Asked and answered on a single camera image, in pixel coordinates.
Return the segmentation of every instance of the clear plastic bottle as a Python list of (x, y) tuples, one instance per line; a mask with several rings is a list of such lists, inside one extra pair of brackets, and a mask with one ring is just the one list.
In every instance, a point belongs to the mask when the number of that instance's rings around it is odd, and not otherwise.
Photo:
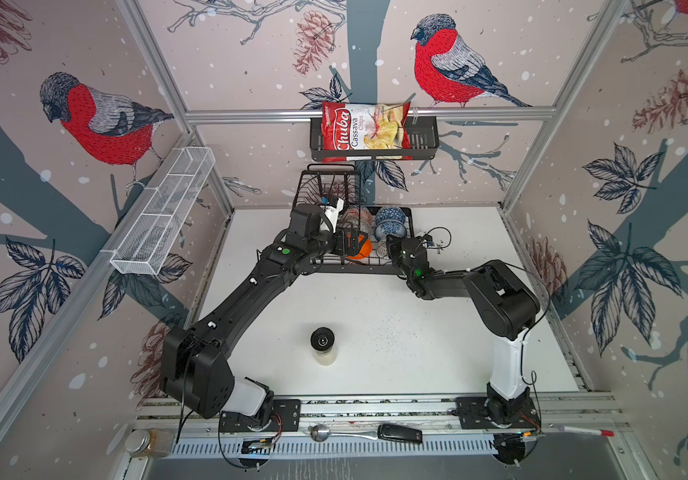
[(125, 451), (131, 457), (166, 457), (174, 446), (174, 433), (150, 428), (133, 430), (125, 440)]
[(322, 366), (329, 366), (336, 360), (336, 338), (330, 328), (321, 326), (312, 332), (310, 342), (315, 353), (315, 360)]

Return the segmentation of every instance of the bird illustration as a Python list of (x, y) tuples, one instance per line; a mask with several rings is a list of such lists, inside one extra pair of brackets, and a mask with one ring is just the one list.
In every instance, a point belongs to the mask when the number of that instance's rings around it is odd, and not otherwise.
[(431, 14), (416, 25), (416, 82), (434, 100), (465, 106), (472, 98), (499, 97), (519, 107), (530, 105), (509, 94), (485, 66), (483, 57), (464, 43), (456, 22), (444, 13)]
[(48, 120), (61, 120), (93, 158), (110, 165), (133, 166), (134, 179), (125, 186), (126, 194), (134, 185), (144, 186), (136, 180), (136, 162), (147, 150), (162, 163), (152, 148), (152, 137), (172, 114), (145, 107), (125, 95), (102, 93), (64, 72), (45, 79), (40, 101)]
[(665, 1), (673, 5), (672, 9), (665, 13), (664, 18), (661, 19), (662, 23), (665, 24), (662, 30), (668, 31), (669, 25), (672, 23), (678, 13), (688, 14), (688, 0), (652, 0), (651, 2), (639, 6), (638, 9), (643, 10), (651, 5), (656, 5), (659, 2)]

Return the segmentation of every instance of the wallpaper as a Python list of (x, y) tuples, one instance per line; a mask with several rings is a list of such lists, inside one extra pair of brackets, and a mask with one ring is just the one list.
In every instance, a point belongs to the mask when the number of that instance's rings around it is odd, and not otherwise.
[[(540, 127), (539, 121), (440, 122), (433, 160), (353, 163), (366, 167), (360, 171), (372, 204), (498, 202)], [(291, 205), (301, 172), (313, 163), (308, 123), (197, 130), (213, 149), (236, 208)]]
[(159, 395), (163, 338), (194, 308), (224, 220), (204, 188), (157, 277), (113, 270), (1, 443), (0, 478), (114, 474), (143, 400)]
[(180, 135), (118, 15), (0, 0), (0, 389)]
[(594, 387), (688, 478), (688, 2), (630, 3), (512, 216)]
[[(335, 96), (355, 103), (551, 105), (603, 5), (140, 3), (189, 110), (297, 109), (329, 96), (313, 89), (328, 90), (334, 76)], [(445, 55), (434, 64), (435, 54)]]

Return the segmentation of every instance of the white wire basket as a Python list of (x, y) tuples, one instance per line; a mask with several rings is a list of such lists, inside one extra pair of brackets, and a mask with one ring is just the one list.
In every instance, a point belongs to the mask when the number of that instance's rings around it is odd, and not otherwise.
[(121, 274), (157, 275), (214, 167), (210, 148), (185, 147), (110, 263)]

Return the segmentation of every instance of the jar lid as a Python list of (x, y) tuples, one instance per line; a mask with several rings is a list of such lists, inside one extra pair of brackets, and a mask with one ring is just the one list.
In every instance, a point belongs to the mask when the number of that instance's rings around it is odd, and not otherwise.
[(333, 336), (333, 331), (330, 328), (321, 326), (319, 329), (312, 332), (312, 338), (310, 339), (312, 343), (312, 348), (318, 352), (324, 352), (330, 350), (333, 347), (333, 341), (335, 337)]
[(150, 444), (150, 433), (147, 430), (133, 430), (125, 440), (125, 451), (131, 455), (142, 452)]

